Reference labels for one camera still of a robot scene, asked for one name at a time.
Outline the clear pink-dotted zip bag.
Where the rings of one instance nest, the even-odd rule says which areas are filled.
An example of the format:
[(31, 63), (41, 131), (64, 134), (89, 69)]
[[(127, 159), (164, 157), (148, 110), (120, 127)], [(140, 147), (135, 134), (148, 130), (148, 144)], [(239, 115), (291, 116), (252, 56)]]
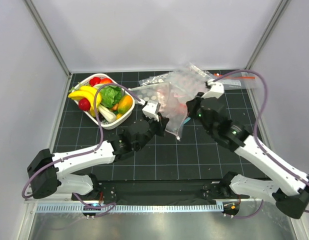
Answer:
[(188, 117), (186, 102), (192, 98), (179, 87), (170, 83), (159, 83), (155, 87), (156, 101), (160, 103), (159, 112), (169, 118), (165, 131), (181, 140), (183, 125)]

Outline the orange green mango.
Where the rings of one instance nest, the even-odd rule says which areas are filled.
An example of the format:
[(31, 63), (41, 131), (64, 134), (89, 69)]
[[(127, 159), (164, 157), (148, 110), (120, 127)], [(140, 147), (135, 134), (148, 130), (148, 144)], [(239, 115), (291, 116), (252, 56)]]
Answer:
[(133, 105), (133, 98), (130, 95), (124, 95), (117, 107), (117, 111), (119, 114), (124, 115)]

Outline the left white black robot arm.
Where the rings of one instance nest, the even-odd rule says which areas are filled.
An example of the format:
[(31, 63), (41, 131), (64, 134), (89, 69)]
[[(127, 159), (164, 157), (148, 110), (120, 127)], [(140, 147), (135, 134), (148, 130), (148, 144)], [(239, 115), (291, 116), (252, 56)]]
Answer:
[(144, 116), (98, 145), (70, 152), (51, 153), (40, 150), (27, 167), (29, 177), (26, 187), (31, 188), (31, 197), (43, 199), (57, 192), (75, 193), (95, 200), (100, 196), (100, 187), (93, 174), (76, 175), (77, 171), (96, 165), (107, 165), (131, 158), (155, 135), (164, 136), (169, 118), (158, 120)]

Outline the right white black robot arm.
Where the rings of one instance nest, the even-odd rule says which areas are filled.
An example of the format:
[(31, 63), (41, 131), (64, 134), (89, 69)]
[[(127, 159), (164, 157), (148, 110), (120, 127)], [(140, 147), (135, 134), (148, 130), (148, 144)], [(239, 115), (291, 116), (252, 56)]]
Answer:
[(228, 118), (224, 113), (224, 105), (217, 98), (197, 95), (186, 106), (189, 117), (199, 120), (218, 145), (246, 159), (270, 178), (257, 180), (228, 172), (219, 186), (223, 197), (256, 197), (274, 204), (293, 219), (300, 219), (307, 212), (309, 174), (284, 161), (264, 145), (256, 134), (251, 134), (244, 125)]

